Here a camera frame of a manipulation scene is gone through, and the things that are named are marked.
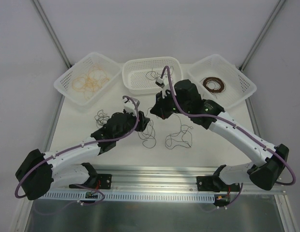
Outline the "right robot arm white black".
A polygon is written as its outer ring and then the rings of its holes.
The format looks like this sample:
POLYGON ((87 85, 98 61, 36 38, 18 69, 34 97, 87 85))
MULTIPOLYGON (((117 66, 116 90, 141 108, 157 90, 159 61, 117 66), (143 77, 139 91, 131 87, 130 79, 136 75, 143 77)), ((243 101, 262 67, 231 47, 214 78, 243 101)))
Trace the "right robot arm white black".
POLYGON ((162 90, 156 94, 151 114, 161 119, 167 119, 173 113, 186 115, 193 123, 228 140, 250 159, 243 165, 221 165, 202 182, 203 188, 219 192, 232 184, 253 183, 263 190, 272 189, 285 168, 289 153, 285 145, 275 146, 240 127, 222 106, 203 99, 190 80, 178 81, 173 87, 174 94, 168 78, 157 80, 156 85, 162 90))

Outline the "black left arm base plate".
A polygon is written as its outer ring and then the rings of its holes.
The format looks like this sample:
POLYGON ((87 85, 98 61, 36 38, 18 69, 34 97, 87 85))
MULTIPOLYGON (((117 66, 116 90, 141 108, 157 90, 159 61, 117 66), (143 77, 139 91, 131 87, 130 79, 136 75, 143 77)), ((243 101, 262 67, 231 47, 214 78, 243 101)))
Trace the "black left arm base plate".
POLYGON ((110 189, 111 183, 111 174, 97 174, 96 176, 90 176, 84 184, 80 185, 90 189, 110 189))

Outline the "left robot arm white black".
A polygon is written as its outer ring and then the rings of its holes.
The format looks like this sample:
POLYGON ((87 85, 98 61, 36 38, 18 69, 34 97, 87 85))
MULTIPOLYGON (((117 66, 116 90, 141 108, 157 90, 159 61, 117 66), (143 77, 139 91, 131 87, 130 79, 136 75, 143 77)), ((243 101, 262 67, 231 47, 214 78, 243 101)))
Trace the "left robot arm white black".
POLYGON ((36 200, 59 187, 97 189, 102 179, 87 160, 113 149, 118 140, 131 132, 144 131, 149 122, 142 111, 138 115, 117 112, 78 145, 58 152, 31 151, 15 173, 19 181, 15 196, 21 198, 19 189, 23 189, 22 197, 28 200, 36 200))

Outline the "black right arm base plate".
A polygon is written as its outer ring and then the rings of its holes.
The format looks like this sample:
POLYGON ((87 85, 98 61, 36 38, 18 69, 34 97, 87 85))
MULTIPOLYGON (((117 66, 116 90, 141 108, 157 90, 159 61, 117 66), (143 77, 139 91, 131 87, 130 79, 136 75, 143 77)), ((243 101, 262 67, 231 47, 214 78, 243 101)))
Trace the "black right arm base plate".
POLYGON ((196 184, 198 191, 238 192, 240 190, 239 185, 227 185, 220 178, 214 176, 197 176, 196 184))

